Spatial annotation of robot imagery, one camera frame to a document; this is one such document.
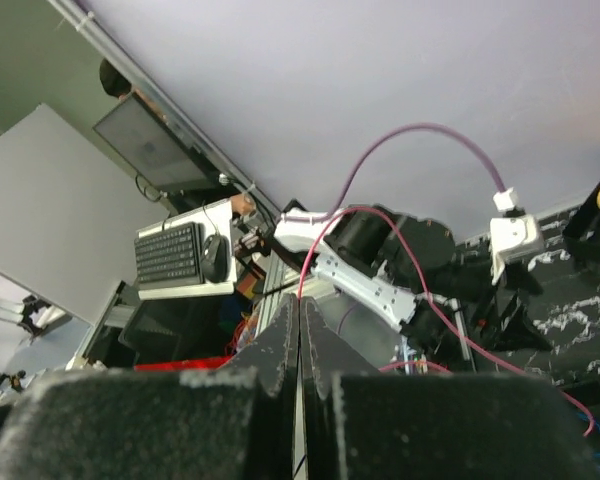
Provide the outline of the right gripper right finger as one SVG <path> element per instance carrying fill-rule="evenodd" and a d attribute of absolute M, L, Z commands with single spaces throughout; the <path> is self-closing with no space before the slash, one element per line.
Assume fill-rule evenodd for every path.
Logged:
<path fill-rule="evenodd" d="M 598 479 L 551 384 L 502 374 L 382 373 L 299 303 L 311 479 Z"/>

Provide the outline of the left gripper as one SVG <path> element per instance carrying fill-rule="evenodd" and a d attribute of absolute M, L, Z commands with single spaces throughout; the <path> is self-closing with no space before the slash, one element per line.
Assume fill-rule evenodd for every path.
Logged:
<path fill-rule="evenodd" d="M 550 351 L 551 343 L 529 316 L 530 299 L 542 293 L 541 284 L 524 263 L 507 265 L 474 310 L 474 341 L 495 352 Z"/>

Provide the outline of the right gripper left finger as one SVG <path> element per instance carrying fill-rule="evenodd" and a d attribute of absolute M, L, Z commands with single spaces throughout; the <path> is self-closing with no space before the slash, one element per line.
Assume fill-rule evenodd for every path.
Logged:
<path fill-rule="evenodd" d="M 0 432 L 0 479 L 288 479 L 298 301 L 215 370 L 50 373 Z"/>

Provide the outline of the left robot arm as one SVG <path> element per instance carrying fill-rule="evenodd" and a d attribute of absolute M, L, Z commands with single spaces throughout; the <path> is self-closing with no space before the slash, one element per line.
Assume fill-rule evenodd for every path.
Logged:
<path fill-rule="evenodd" d="M 297 271 L 330 282 L 438 362 L 465 361 L 468 337 L 489 352 L 548 351 L 528 315 L 543 288 L 522 256 L 467 250 L 449 228 L 382 205 L 333 214 L 291 208 L 273 233 Z"/>

